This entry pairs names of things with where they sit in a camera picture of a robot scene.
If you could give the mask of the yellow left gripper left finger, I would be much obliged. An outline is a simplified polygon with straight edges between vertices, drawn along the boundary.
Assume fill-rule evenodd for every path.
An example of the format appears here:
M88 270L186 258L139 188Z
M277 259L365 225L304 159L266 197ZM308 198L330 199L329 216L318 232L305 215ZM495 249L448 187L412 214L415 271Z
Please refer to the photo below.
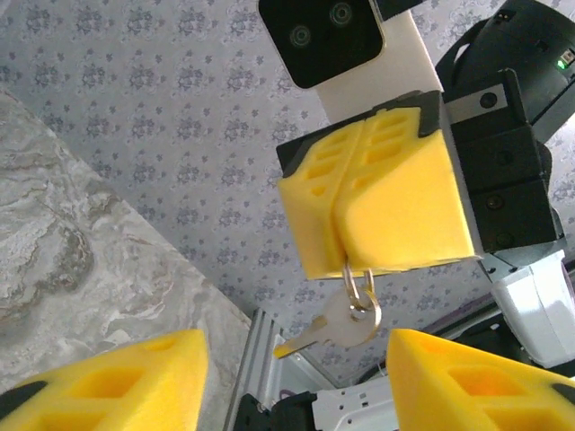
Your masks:
M3 430L194 430L202 330L179 330L35 374L1 395Z

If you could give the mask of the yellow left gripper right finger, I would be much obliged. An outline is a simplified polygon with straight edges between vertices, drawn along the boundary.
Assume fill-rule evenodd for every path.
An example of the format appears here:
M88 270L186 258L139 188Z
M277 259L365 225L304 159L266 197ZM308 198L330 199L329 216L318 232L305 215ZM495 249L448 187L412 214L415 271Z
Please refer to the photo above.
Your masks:
M572 430L574 382L416 330L393 330L386 368L401 430Z

